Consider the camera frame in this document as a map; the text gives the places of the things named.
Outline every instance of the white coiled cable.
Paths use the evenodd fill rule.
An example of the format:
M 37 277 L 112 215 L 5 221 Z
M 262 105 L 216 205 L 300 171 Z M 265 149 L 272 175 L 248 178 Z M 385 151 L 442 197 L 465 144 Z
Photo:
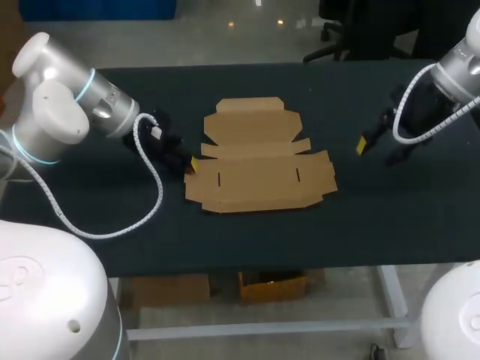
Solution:
M 429 131 L 426 133 L 413 137 L 412 139 L 407 139 L 402 137 L 398 133 L 398 127 L 400 125 L 400 119 L 402 116 L 402 112 L 404 111 L 405 103 L 407 102 L 408 97 L 410 96 L 410 93 L 412 92 L 413 88 L 415 87 L 416 83 L 420 80 L 420 78 L 431 68 L 433 68 L 435 64 L 430 64 L 423 69 L 421 69 L 413 78 L 412 82 L 408 85 L 406 88 L 405 92 L 403 93 L 402 100 L 400 101 L 400 104 L 398 105 L 397 112 L 395 113 L 395 119 L 393 122 L 393 128 L 392 128 L 392 133 L 393 137 L 402 144 L 416 144 L 416 143 L 421 143 L 422 141 L 428 139 L 429 137 L 432 137 L 439 131 L 445 129 L 447 126 L 449 126 L 452 122 L 458 120 L 461 116 L 467 114 L 470 112 L 471 109 L 474 107 L 477 107 L 480 104 L 480 97 L 476 97 L 472 101 L 470 101 L 467 105 L 463 106 L 459 110 L 457 110 L 455 113 L 451 114 L 448 118 L 446 118 L 444 121 L 439 123 L 436 127 L 431 128 Z
M 40 185 L 41 189 L 43 192 L 46 194 L 46 197 L 50 201 L 50 204 L 52 204 L 53 210 L 57 217 L 61 220 L 61 222 L 75 235 L 82 236 L 83 238 L 87 239 L 93 239 L 93 240 L 104 240 L 104 239 L 111 239 L 115 238 L 117 236 L 124 235 L 126 233 L 129 233 L 132 230 L 135 230 L 138 227 L 141 227 L 144 223 L 146 223 L 150 218 L 157 212 L 158 208 L 160 208 L 160 204 L 162 203 L 162 199 L 164 198 L 164 187 L 162 185 L 162 181 L 160 179 L 160 176 L 158 175 L 157 171 L 153 167 L 152 163 L 150 160 L 147 158 L 147 155 L 143 151 L 142 145 L 140 144 L 140 139 L 138 135 L 138 127 L 139 123 L 142 119 L 148 119 L 152 124 L 155 126 L 158 126 L 157 121 L 155 118 L 150 115 L 150 114 L 139 114 L 136 118 L 135 121 L 133 122 L 133 139 L 135 140 L 135 146 L 136 149 L 139 152 L 140 157 L 142 158 L 143 162 L 145 165 L 148 167 L 150 170 L 150 173 L 153 175 L 155 182 L 157 183 L 157 188 L 158 188 L 158 198 L 157 202 L 153 206 L 153 208 L 150 210 L 150 212 L 141 220 L 137 221 L 133 225 L 130 225 L 129 227 L 126 227 L 125 229 L 116 231 L 116 232 L 111 232 L 110 234 L 103 234 L 103 235 L 95 235 L 95 234 L 90 234 L 88 232 L 84 232 L 77 227 L 75 227 L 65 216 L 64 212 L 60 208 L 59 204 L 57 203 L 55 197 L 52 194 L 52 191 L 49 189 L 47 186 L 47 183 L 38 175 L 38 172 L 35 171 L 35 169 L 22 157 L 19 157 L 17 153 L 14 150 L 14 144 L 10 139 L 10 136 L 5 133 L 5 131 L 0 130 L 0 134 L 7 139 L 9 146 L 11 147 L 11 150 L 8 148 L 5 148 L 4 146 L 0 145 L 0 152 L 3 152 L 7 156 L 11 157 L 13 159 L 12 166 L 10 167 L 10 170 L 8 171 L 7 175 L 4 176 L 4 179 L 7 178 L 7 176 L 10 176 L 11 173 L 15 170 L 15 167 L 17 166 L 18 163 L 21 163 L 26 170 L 33 176 L 35 181 Z

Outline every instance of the floor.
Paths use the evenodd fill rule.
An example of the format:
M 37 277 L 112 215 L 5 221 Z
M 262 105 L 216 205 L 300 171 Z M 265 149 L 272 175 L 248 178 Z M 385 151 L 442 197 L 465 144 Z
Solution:
M 300 62 L 328 45 L 320 41 L 325 20 L 317 17 L 317 9 L 318 0 L 178 0 L 177 19 L 168 22 L 32 23 L 27 30 L 49 32 L 95 68 Z M 398 44 L 411 49 L 414 36 L 398 39 Z M 16 83 L 7 94 L 0 124 L 14 121 L 21 99 L 22 85 Z M 431 269 L 432 265 L 398 266 L 407 298 L 419 291 Z M 141 327 L 151 328 L 381 317 L 384 312 L 373 269 L 330 268 L 326 285 L 313 288 L 301 301 L 245 307 L 227 291 L 207 305 L 144 309 L 139 321 Z M 134 358 L 366 360 L 371 342 L 386 347 L 391 360 L 426 359 L 419 345 L 395 349 L 389 331 L 151 341 L 138 343 Z

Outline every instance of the cardboard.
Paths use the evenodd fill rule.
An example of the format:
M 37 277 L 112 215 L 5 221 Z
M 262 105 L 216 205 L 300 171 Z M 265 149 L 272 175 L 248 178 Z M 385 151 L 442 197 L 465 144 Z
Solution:
M 296 209 L 337 190 L 327 151 L 311 149 L 309 139 L 293 141 L 302 130 L 297 112 L 278 97 L 224 99 L 205 117 L 198 171 L 185 175 L 185 198 L 210 212 Z
M 18 0 L 0 1 L 0 97 L 14 82 L 12 64 L 26 42 L 25 29 L 18 9 Z
M 303 271 L 239 272 L 238 282 L 242 304 L 265 304 L 302 298 L 306 293 L 307 276 Z
M 134 277 L 132 287 L 135 310 L 196 304 L 210 299 L 207 274 Z

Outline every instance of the chair wheel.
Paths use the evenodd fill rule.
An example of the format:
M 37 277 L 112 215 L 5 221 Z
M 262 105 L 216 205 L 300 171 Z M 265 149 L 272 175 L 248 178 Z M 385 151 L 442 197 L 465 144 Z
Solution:
M 327 30 L 326 28 L 322 29 L 322 32 L 320 32 L 320 40 L 321 41 L 330 41 L 329 30 Z
M 384 349 L 380 349 L 375 343 L 370 348 L 370 360 L 386 360 Z

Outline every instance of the dark tabletop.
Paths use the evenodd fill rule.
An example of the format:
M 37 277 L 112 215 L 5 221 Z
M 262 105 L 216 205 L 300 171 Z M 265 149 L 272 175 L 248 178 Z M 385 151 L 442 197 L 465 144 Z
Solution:
M 128 235 L 87 243 L 111 277 L 480 258 L 480 133 L 470 119 L 394 168 L 383 164 L 394 145 L 391 134 L 365 157 L 355 151 L 360 133 L 389 105 L 389 92 L 424 65 L 325 61 L 103 70 L 144 110 L 167 111 L 196 155 L 203 117 L 219 100 L 279 97 L 301 114 L 313 150 L 328 150 L 338 192 L 302 210 L 212 214 L 186 202 L 182 181 L 160 168 L 159 212 Z M 95 131 L 43 176 L 71 221 L 92 233 L 132 224 L 157 196 L 143 162 Z M 64 229 L 35 183 L 9 184 L 0 217 Z

